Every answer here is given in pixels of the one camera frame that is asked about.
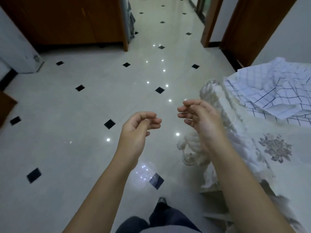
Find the forearm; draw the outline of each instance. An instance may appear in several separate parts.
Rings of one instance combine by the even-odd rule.
[[[131,169],[114,156],[63,233],[109,233]]]
[[[211,160],[231,217],[242,233],[294,232],[230,143],[214,152]]]

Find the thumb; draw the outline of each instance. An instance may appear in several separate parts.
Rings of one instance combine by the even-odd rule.
[[[197,114],[200,120],[204,120],[208,117],[208,112],[202,106],[191,105],[190,109]]]
[[[136,130],[139,133],[143,133],[144,135],[146,135],[146,131],[147,131],[149,125],[150,125],[149,119],[144,119],[143,121],[140,122],[140,124],[138,125]]]

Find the white cloth with black grid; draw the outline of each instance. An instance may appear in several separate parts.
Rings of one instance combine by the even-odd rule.
[[[310,65],[277,57],[238,70],[235,77],[224,79],[224,85],[254,116],[272,115],[276,121],[311,127],[310,78]]]

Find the dark pants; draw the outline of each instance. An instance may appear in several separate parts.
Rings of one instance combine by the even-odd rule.
[[[201,232],[181,211],[169,207],[165,203],[158,203],[149,217],[150,224],[137,216],[130,217],[121,224],[116,233],[139,233],[150,227],[168,225],[184,226]]]

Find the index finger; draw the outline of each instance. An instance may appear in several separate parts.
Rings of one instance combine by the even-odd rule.
[[[136,112],[125,123],[130,123],[133,127],[137,128],[139,123],[144,119],[152,119],[156,117],[156,113],[151,111]]]
[[[208,102],[201,100],[201,99],[192,99],[183,101],[184,106],[178,107],[179,112],[188,112],[190,109],[190,105],[200,105],[202,106],[207,112],[214,111],[215,108],[211,106]]]

